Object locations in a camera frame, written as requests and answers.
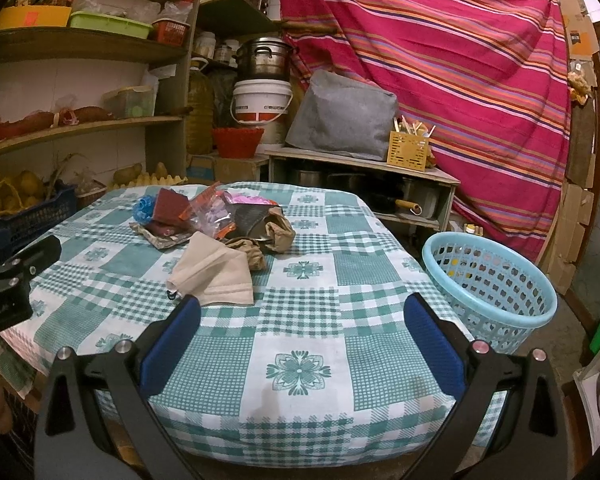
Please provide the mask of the green checkered tablecloth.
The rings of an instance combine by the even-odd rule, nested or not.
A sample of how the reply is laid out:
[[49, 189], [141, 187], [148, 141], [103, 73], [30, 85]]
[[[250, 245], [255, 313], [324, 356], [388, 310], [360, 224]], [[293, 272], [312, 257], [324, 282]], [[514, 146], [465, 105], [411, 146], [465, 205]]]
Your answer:
[[[248, 466], [374, 462], [428, 443], [454, 405], [407, 330], [422, 295], [455, 313], [358, 196], [242, 182], [274, 200], [296, 237], [253, 274], [253, 304], [214, 304], [151, 405], [184, 450]], [[0, 336], [0, 371], [27, 394], [55, 352], [107, 351], [165, 318], [179, 249], [130, 227], [137, 188], [107, 193], [53, 228], [60, 260], [32, 285], [32, 316]]]

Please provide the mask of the beige cloth mask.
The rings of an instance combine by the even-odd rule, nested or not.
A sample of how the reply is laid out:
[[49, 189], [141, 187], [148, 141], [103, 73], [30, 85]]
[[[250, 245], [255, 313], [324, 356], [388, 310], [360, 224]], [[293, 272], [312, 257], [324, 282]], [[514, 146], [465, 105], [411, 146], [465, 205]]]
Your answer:
[[254, 304], [247, 255], [197, 232], [166, 280], [168, 292], [193, 296], [201, 307]]

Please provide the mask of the orange plastic wrapper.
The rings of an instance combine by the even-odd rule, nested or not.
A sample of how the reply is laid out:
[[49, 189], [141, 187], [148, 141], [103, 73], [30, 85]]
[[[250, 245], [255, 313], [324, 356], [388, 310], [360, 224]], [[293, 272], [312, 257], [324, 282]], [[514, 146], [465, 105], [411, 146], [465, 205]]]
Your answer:
[[178, 218], [215, 240], [222, 240], [236, 229], [235, 207], [230, 193], [219, 183], [208, 186], [190, 200]]

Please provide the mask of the maroon scouring pad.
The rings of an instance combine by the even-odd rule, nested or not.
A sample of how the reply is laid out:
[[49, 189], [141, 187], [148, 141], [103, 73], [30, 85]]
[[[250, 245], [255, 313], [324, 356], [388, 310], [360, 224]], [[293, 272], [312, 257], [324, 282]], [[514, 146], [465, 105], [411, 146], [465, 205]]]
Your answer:
[[170, 188], [162, 188], [156, 195], [152, 220], [167, 226], [184, 226], [180, 215], [188, 207], [188, 198]]

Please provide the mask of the cardboard box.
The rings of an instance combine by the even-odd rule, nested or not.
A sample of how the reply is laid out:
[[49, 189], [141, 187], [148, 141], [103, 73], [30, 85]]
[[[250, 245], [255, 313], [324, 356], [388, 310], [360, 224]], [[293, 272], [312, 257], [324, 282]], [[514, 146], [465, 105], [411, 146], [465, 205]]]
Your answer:
[[224, 184], [254, 181], [266, 182], [268, 180], [268, 166], [270, 159], [265, 155], [253, 158], [238, 159], [224, 158], [219, 154], [188, 155], [186, 177], [189, 182], [199, 184]]

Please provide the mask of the yellow plastic box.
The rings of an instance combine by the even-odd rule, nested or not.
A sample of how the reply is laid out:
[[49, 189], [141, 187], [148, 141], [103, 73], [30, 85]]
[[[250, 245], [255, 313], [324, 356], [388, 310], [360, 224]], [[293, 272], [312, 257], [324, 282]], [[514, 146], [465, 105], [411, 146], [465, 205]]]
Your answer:
[[66, 27], [70, 6], [8, 6], [0, 11], [0, 31], [25, 27]]

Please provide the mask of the yellow utensil basket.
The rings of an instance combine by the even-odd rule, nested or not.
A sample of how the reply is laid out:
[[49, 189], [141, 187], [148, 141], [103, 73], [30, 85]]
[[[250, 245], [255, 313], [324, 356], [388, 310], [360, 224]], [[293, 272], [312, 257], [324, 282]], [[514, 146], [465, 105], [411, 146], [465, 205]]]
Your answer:
[[409, 122], [404, 116], [394, 118], [389, 132], [388, 164], [416, 171], [434, 168], [437, 161], [430, 148], [430, 139], [435, 131], [435, 125]]

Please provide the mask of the brown paper bag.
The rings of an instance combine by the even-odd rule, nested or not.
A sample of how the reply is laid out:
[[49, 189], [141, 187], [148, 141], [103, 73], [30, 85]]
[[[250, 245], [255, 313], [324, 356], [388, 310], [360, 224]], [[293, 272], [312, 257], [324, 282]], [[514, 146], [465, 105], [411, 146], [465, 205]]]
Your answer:
[[223, 243], [228, 248], [246, 255], [250, 271], [263, 271], [266, 268], [265, 256], [288, 252], [296, 237], [296, 232], [281, 206], [271, 210], [271, 217], [268, 218], [265, 229], [268, 237], [264, 240], [249, 237], [223, 238]]

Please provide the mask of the blue plastic bag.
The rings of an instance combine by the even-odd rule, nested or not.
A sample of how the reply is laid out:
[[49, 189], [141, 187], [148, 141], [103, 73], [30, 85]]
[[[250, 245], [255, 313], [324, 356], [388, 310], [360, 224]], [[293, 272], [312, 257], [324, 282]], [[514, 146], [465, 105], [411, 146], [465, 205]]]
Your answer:
[[132, 217], [134, 221], [141, 226], [152, 221], [156, 204], [156, 198], [153, 195], [144, 195], [140, 197], [132, 207]]

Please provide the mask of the pink plastic wrapper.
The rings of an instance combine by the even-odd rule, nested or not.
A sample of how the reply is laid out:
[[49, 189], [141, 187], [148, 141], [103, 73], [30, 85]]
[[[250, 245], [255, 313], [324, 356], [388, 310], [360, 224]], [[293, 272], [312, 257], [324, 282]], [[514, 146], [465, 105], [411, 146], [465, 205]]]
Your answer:
[[226, 192], [226, 197], [232, 205], [249, 205], [249, 206], [267, 206], [277, 207], [278, 203], [275, 200], [269, 200], [268, 198], [257, 196], [257, 195], [245, 195]]

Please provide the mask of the yellow egg tray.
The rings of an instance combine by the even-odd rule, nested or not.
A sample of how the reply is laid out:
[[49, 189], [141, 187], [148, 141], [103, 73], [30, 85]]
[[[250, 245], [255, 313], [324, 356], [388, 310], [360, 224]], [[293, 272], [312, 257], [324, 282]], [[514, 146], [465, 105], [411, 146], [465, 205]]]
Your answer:
[[138, 186], [174, 186], [187, 184], [188, 180], [180, 176], [172, 176], [167, 174], [165, 177], [158, 177], [156, 174], [140, 174], [135, 179], [128, 183], [116, 183], [111, 181], [108, 186], [108, 191], [118, 190], [119, 188], [137, 188]]

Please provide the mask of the grey fabric cover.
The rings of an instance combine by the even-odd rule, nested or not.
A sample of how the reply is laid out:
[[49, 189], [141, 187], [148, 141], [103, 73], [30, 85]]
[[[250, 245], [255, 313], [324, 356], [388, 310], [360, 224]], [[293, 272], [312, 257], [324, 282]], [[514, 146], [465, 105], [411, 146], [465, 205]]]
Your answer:
[[397, 112], [395, 94], [318, 70], [288, 129], [286, 143], [302, 150], [382, 162]]

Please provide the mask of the white plastic bucket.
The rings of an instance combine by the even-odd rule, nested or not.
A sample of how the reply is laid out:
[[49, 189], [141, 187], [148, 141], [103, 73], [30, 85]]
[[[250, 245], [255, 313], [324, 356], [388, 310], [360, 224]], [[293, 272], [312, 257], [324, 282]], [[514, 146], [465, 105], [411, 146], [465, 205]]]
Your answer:
[[230, 114], [243, 125], [276, 122], [289, 110], [294, 96], [288, 81], [246, 79], [234, 84]]

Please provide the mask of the printed paper packet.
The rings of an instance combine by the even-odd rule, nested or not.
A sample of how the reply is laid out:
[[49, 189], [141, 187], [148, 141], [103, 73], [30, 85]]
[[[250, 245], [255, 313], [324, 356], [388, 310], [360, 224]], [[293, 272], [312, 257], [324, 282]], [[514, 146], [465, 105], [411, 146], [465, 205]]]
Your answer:
[[193, 232], [177, 228], [176, 226], [167, 226], [159, 222], [150, 222], [146, 226], [142, 226], [137, 222], [131, 222], [129, 227], [134, 233], [148, 240], [158, 250], [167, 250], [180, 246], [193, 236]]

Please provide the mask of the steel cooking pot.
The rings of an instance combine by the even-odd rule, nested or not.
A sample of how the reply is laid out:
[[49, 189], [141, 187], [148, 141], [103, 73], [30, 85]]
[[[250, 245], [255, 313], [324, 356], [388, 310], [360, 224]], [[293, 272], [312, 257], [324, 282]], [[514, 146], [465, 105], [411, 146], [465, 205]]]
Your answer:
[[294, 47], [277, 37], [259, 37], [245, 42], [235, 54], [237, 79], [276, 79], [290, 77]]

